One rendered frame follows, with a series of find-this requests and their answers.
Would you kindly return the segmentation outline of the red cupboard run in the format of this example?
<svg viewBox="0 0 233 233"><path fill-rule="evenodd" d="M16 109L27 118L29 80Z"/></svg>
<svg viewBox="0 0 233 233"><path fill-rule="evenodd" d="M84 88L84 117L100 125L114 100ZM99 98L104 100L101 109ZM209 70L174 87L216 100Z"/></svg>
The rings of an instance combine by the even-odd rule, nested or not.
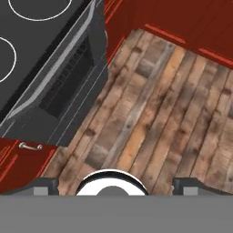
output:
<svg viewBox="0 0 233 233"><path fill-rule="evenodd" d="M108 60L140 28L233 69L233 0L104 0L104 13Z"/></svg>

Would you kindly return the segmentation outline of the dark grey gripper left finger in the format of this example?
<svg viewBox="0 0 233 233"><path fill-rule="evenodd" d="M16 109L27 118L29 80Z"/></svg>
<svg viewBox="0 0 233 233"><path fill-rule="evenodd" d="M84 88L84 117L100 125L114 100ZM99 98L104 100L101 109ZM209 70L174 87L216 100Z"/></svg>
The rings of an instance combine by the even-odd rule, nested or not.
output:
<svg viewBox="0 0 233 233"><path fill-rule="evenodd" d="M50 177L35 178L23 187L8 190L1 196L58 196L58 179Z"/></svg>

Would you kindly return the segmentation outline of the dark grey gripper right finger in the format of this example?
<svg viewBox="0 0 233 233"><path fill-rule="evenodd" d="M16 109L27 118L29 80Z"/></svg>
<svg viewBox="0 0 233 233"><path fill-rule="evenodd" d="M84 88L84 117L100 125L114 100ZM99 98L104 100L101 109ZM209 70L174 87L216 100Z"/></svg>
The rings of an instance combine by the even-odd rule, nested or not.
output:
<svg viewBox="0 0 233 233"><path fill-rule="evenodd" d="M230 196L228 192L206 186L195 177L174 177L172 179L172 187L172 194L177 196Z"/></svg>

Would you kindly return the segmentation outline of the dark grey oven door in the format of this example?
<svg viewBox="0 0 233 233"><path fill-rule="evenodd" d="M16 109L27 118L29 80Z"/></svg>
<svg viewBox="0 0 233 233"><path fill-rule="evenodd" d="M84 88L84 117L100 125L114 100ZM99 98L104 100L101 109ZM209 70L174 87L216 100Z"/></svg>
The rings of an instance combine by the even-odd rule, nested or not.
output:
<svg viewBox="0 0 233 233"><path fill-rule="evenodd" d="M104 0L37 102L0 120L0 137L65 147L107 77Z"/></svg>

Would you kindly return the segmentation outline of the black hob with white rings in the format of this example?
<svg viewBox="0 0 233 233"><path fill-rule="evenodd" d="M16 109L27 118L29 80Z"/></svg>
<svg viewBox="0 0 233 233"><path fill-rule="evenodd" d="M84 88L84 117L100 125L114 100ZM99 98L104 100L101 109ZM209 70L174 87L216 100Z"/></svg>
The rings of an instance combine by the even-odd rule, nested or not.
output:
<svg viewBox="0 0 233 233"><path fill-rule="evenodd" d="M91 0L0 0L0 120Z"/></svg>

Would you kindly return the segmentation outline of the white and black round object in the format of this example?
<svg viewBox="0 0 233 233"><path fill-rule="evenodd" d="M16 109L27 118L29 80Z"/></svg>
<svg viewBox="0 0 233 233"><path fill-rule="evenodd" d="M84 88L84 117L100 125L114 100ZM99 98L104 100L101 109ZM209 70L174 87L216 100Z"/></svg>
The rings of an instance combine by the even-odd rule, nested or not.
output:
<svg viewBox="0 0 233 233"><path fill-rule="evenodd" d="M143 183L133 175L113 168L100 169L86 176L76 190L77 196L147 196Z"/></svg>

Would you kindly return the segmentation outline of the red cupboard door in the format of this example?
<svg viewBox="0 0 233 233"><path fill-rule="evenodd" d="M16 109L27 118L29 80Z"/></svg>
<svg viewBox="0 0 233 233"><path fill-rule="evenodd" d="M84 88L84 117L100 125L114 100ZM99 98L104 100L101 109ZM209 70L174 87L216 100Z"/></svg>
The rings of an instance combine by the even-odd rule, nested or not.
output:
<svg viewBox="0 0 233 233"><path fill-rule="evenodd" d="M19 148L21 142L31 147L42 145L43 149ZM0 137L0 194L40 177L56 150L56 146Z"/></svg>

